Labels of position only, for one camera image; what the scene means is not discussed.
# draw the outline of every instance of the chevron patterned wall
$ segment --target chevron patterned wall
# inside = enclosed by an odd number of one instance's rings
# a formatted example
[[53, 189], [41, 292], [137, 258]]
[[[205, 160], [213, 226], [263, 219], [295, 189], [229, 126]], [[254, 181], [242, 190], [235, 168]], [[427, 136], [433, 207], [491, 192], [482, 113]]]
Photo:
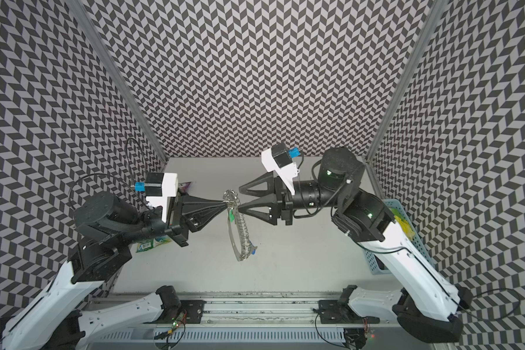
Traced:
[[[525, 1], [452, 1], [375, 159], [442, 274], [523, 297], [463, 316], [463, 349], [525, 349]], [[511, 310], [503, 292], [476, 316]]]
[[365, 154], [431, 0], [82, 0], [170, 156]]
[[[123, 155], [129, 136], [146, 155]], [[25, 307], [76, 243], [74, 178], [160, 167], [63, 2], [0, 1], [0, 316]], [[110, 189], [139, 205], [107, 178], [75, 189], [78, 203]]]

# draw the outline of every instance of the blue plastic basket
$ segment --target blue plastic basket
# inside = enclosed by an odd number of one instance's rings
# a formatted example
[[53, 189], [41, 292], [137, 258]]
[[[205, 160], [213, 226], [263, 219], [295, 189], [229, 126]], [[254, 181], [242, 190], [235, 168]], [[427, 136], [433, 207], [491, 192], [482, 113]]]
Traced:
[[[422, 254], [426, 258], [426, 260], [430, 262], [432, 266], [434, 266], [434, 261], [428, 254], [428, 251], [426, 250], [426, 247], [422, 243], [422, 239], [420, 238], [420, 235], [418, 234], [418, 230], [416, 230], [416, 228], [414, 228], [414, 226], [412, 225], [412, 220], [408, 217], [408, 214], [406, 214], [406, 211], [402, 207], [401, 202], [399, 202], [398, 200], [394, 200], [394, 199], [391, 199], [391, 200], [384, 199], [383, 203], [385, 203], [385, 205], [389, 208], [397, 209], [399, 213], [401, 213], [404, 216], [406, 221], [408, 221], [408, 223], [410, 224], [410, 227], [413, 229], [414, 232], [416, 232], [416, 234], [412, 238], [412, 241], [411, 241], [412, 244], [414, 245], [414, 247], [416, 247], [416, 249], [418, 249], [420, 254]], [[391, 271], [389, 271], [387, 268], [385, 268], [385, 270], [382, 270], [379, 268], [379, 265], [377, 264], [377, 260], [375, 259], [375, 255], [373, 253], [370, 253], [369, 251], [366, 250], [364, 254], [365, 254], [365, 259], [368, 265], [370, 266], [371, 274], [391, 273]]]

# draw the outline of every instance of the black cable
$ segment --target black cable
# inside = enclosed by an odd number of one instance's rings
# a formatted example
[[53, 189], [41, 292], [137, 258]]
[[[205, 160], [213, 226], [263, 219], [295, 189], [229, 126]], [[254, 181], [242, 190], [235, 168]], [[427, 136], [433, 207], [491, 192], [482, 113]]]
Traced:
[[317, 211], [315, 211], [314, 213], [311, 213], [309, 211], [309, 208], [307, 207], [307, 204], [305, 204], [305, 199], [303, 198], [303, 192], [301, 191], [301, 185], [300, 185], [300, 173], [301, 171], [301, 165], [303, 164], [303, 161], [305, 160], [305, 154], [300, 151], [300, 155], [301, 155], [301, 163], [300, 163], [300, 166], [298, 166], [298, 180], [297, 180], [297, 184], [298, 184], [298, 191], [300, 191], [300, 196], [301, 196], [301, 201], [303, 202], [303, 207], [305, 208], [305, 211], [307, 212], [307, 216], [304, 216], [304, 217], [311, 217], [313, 215], [315, 215], [317, 213]]
[[119, 178], [118, 176], [116, 175], [111, 175], [111, 174], [105, 174], [104, 172], [94, 172], [93, 174], [87, 174], [87, 175], [84, 175], [80, 178], [78, 178], [76, 181], [74, 181], [72, 183], [72, 185], [70, 186], [70, 190], [68, 191], [68, 206], [72, 209], [72, 210], [75, 210], [74, 209], [74, 201], [72, 200], [72, 192], [74, 191], [74, 186], [76, 186], [78, 183], [80, 183], [80, 181], [82, 180], [85, 180], [86, 178], [91, 178], [92, 176], [101, 176], [101, 177], [108, 177], [108, 178], [112, 178], [112, 179], [117, 179], [119, 180], [121, 183], [125, 184], [132, 193], [134, 193], [136, 195], [136, 197], [138, 197], [139, 200], [142, 200], [137, 194], [136, 192], [133, 191], [133, 189], [130, 187], [130, 185], [128, 185], [128, 183], [123, 180], [122, 178]]
[[311, 215], [299, 215], [299, 216], [296, 216], [294, 214], [294, 218], [296, 219], [303, 219], [303, 218], [306, 218], [306, 217], [312, 217], [312, 216], [315, 216], [317, 213], [319, 213], [324, 207], [327, 206], [327, 204], [329, 204], [329, 202], [336, 197], [336, 195], [338, 194], [338, 192], [340, 192], [340, 190], [342, 190], [344, 188], [344, 186], [348, 185], [346, 183], [346, 177], [344, 178], [343, 180], [343, 185], [342, 186], [338, 186], [338, 188], [336, 189], [336, 191], [333, 193], [333, 195], [325, 202], [325, 204], [323, 204], [322, 206], [318, 207], [317, 210], [315, 210], [315, 212]]
[[515, 297], [517, 298], [517, 305], [515, 307], [513, 307], [511, 309], [510, 312], [508, 312], [507, 314], [505, 314], [504, 316], [500, 316], [498, 318], [489, 318], [489, 319], [485, 319], [485, 318], [481, 318], [481, 317], [478, 317], [478, 316], [475, 316], [473, 315], [471, 312], [469, 312], [468, 310], [465, 310], [461, 305], [459, 305], [459, 303], [457, 303], [455, 300], [451, 299], [452, 302], [454, 302], [455, 304], [457, 304], [457, 308], [458, 309], [461, 309], [462, 312], [466, 313], [466, 314], [469, 314], [471, 317], [474, 317], [478, 320], [481, 320], [481, 321], [499, 321], [499, 320], [503, 320], [504, 318], [510, 316], [512, 313], [514, 313], [517, 309], [519, 309], [519, 306], [521, 305], [521, 295], [519, 294], [519, 292], [515, 289], [511, 289], [511, 288], [494, 288], [494, 289], [491, 289], [491, 290], [487, 290], [485, 292], [481, 292], [481, 293], [478, 293], [476, 295], [473, 296], [473, 299], [476, 298], [476, 297], [479, 297], [483, 294], [487, 294], [487, 293], [490, 293], [490, 292], [494, 292], [494, 291], [499, 291], [499, 290], [503, 290], [503, 291], [513, 291], [516, 295]]
[[169, 344], [169, 335], [168, 335], [167, 338], [165, 338], [165, 343], [166, 343], [165, 350], [172, 349], [172, 348], [174, 348], [175, 346], [177, 346], [177, 344], [179, 344], [179, 342], [180, 342], [180, 341], [183, 339], [183, 337], [185, 336], [185, 332], [186, 332], [186, 330], [187, 330], [187, 326], [186, 326], [186, 324], [185, 324], [183, 321], [177, 321], [177, 320], [176, 320], [176, 322], [179, 322], [179, 323], [181, 323], [181, 324], [183, 325], [183, 332], [181, 333], [181, 336], [179, 337], [179, 339], [177, 340], [177, 342], [176, 342], [173, 346], [171, 346], [171, 345]]
[[402, 247], [402, 248], [399, 248], [399, 249], [396, 249], [396, 250], [392, 250], [392, 251], [373, 251], [373, 250], [370, 250], [370, 249], [367, 249], [365, 248], [364, 246], [362, 246], [360, 243], [357, 243], [355, 242], [357, 246], [359, 246], [360, 248], [364, 249], [364, 250], [367, 250], [369, 251], [370, 253], [373, 253], [373, 254], [392, 254], [392, 253], [396, 253], [398, 251], [401, 251], [401, 250], [406, 250], [408, 253], [412, 254], [414, 256], [414, 259], [420, 263], [420, 265], [422, 265], [422, 267], [424, 268], [424, 270], [426, 270], [426, 272], [428, 272], [428, 274], [434, 279], [434, 281], [439, 285], [439, 287], [441, 288], [441, 290], [443, 290], [443, 292], [449, 297], [449, 299], [454, 302], [456, 305], [457, 305], [457, 309], [461, 309], [462, 312], [465, 312], [467, 314], [469, 314], [471, 317], [474, 317], [478, 320], [481, 320], [481, 321], [498, 321], [498, 320], [502, 320], [508, 316], [510, 316], [512, 313], [514, 313], [517, 309], [519, 309], [519, 306], [521, 305], [521, 295], [519, 295], [519, 292], [514, 290], [514, 289], [511, 289], [511, 288], [494, 288], [494, 289], [491, 289], [491, 290], [487, 290], [485, 292], [481, 292], [481, 293], [478, 293], [476, 295], [473, 296], [473, 299], [476, 298], [476, 297], [479, 297], [483, 294], [486, 294], [486, 293], [490, 293], [490, 292], [494, 292], [495, 290], [496, 291], [499, 291], [499, 290], [503, 290], [503, 291], [506, 291], [506, 290], [510, 290], [510, 291], [514, 291], [514, 293], [516, 294], [516, 298], [517, 298], [517, 305], [512, 308], [512, 310], [510, 312], [508, 312], [507, 314], [505, 314], [504, 316], [501, 316], [501, 317], [498, 317], [498, 318], [489, 318], [489, 319], [485, 319], [485, 318], [480, 318], [478, 316], [475, 316], [473, 315], [471, 312], [469, 312], [468, 310], [465, 310], [461, 305], [459, 305], [459, 303], [457, 303], [452, 297], [451, 295], [448, 293], [448, 291], [445, 290], [445, 288], [443, 288], [443, 286], [441, 285], [441, 283], [437, 280], [437, 278], [433, 275], [432, 272], [430, 272], [429, 269], [426, 268], [426, 266], [424, 265], [423, 262], [420, 261], [420, 259], [418, 259], [416, 257], [416, 254], [412, 253], [408, 248], [406, 247]]
[[[184, 205], [203, 205], [203, 204], [210, 204], [210, 203], [207, 203], [207, 202], [183, 202]], [[222, 204], [225, 204], [225, 200], [223, 200], [221, 203], [220, 202], [217, 202], [217, 203], [214, 203], [212, 204], [211, 206], [209, 207], [206, 207], [206, 208], [212, 208], [212, 207], [219, 207], [221, 206]]]
[[313, 181], [315, 181], [316, 183], [319, 183], [319, 181], [317, 181], [317, 177], [315, 176], [315, 168], [317, 167], [317, 165], [321, 164], [322, 161], [323, 161], [323, 159], [319, 159], [311, 167], [311, 176], [313, 177]]
[[319, 333], [319, 330], [317, 329], [317, 318], [318, 317], [319, 317], [319, 314], [315, 316], [315, 322], [313, 322], [313, 324], [315, 325], [315, 331], [317, 332], [317, 335], [319, 336], [319, 338], [321, 338], [322, 340], [324, 340], [325, 342], [329, 343], [332, 346], [338, 346], [339, 348], [346, 348], [345, 346], [342, 346], [342, 345], [332, 344], [331, 342], [323, 338], [323, 336], [321, 335], [321, 333]]
[[144, 153], [144, 150], [142, 150], [142, 147], [140, 147], [140, 143], [138, 142], [138, 140], [136, 140], [134, 137], [130, 136], [124, 142], [124, 152], [125, 152], [126, 157], [127, 157], [127, 159], [126, 159], [126, 166], [128, 167], [128, 171], [134, 176], [134, 179], [136, 179], [136, 173], [133, 172], [132, 168], [130, 167], [130, 160], [132, 159], [132, 157], [130, 156], [130, 153], [128, 152], [128, 150], [129, 150], [128, 146], [130, 145], [130, 141], [133, 141], [134, 144], [136, 144], [136, 146], [140, 150], [142, 159], [144, 159], [144, 160], [146, 159], [146, 154]]

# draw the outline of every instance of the green package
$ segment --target green package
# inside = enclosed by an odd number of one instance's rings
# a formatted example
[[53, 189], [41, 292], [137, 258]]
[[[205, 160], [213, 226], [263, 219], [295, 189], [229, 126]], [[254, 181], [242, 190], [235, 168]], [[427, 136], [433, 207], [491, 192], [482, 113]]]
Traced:
[[155, 247], [172, 242], [172, 240], [169, 238], [168, 235], [157, 237], [155, 239], [150, 239], [147, 241], [140, 242], [138, 247], [136, 248], [136, 253], [141, 253], [142, 251], [147, 251], [150, 249], [154, 249]]

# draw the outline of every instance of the yellow object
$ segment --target yellow object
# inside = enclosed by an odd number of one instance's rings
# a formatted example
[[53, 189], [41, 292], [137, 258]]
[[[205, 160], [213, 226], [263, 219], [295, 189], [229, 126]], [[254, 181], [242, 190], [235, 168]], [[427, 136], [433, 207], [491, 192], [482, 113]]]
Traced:
[[416, 232], [412, 230], [408, 221], [400, 216], [400, 213], [397, 209], [391, 209], [391, 211], [393, 212], [393, 214], [395, 214], [395, 220], [397, 220], [399, 225], [401, 225], [401, 227], [403, 228], [403, 231], [406, 237], [408, 237], [409, 240], [414, 238], [414, 235], [416, 234]]

